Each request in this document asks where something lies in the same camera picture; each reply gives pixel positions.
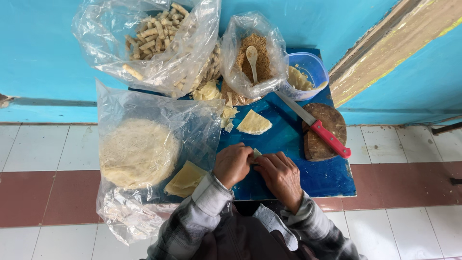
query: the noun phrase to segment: wooden cutting board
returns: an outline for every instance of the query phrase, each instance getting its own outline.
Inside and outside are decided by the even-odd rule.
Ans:
[[[325,129],[331,132],[339,141],[347,143],[347,126],[340,112],[322,103],[310,103],[303,106],[316,119],[321,120]],[[305,121],[302,122],[305,158],[309,161],[324,161],[338,154],[328,146]]]

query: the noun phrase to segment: blue wall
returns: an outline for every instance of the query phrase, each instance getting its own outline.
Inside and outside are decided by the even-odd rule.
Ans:
[[[347,124],[406,124],[462,115],[462,26],[434,39],[342,105]]]
[[[95,101],[98,77],[127,86],[90,68],[70,32],[81,0],[1,1],[0,93],[29,98]],[[321,49],[333,66],[397,0],[223,0],[220,32],[233,14],[259,10],[282,32],[288,47]],[[96,122],[96,109],[11,105],[0,122]]]

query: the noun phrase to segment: wooden door frame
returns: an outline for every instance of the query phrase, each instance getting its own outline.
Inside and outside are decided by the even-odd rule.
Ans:
[[[401,0],[329,72],[339,107],[462,23],[462,0]]]

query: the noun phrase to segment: left hand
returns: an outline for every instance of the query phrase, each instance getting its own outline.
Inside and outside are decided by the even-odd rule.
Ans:
[[[230,145],[219,153],[215,159],[213,173],[228,190],[242,181],[250,171],[254,151],[243,142]]]

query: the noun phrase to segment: plastic container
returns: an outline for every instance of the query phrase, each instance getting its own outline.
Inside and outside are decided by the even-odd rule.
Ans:
[[[316,55],[308,52],[296,52],[291,53],[289,56],[289,66],[295,67],[298,64],[297,69],[300,72],[305,72],[308,75],[307,80],[313,84],[313,90],[302,91],[292,87],[287,81],[283,84],[279,91],[287,95],[294,101],[303,101],[312,99],[316,94],[323,90],[327,84],[319,88],[319,86],[327,81],[329,83],[329,75],[323,62]]]

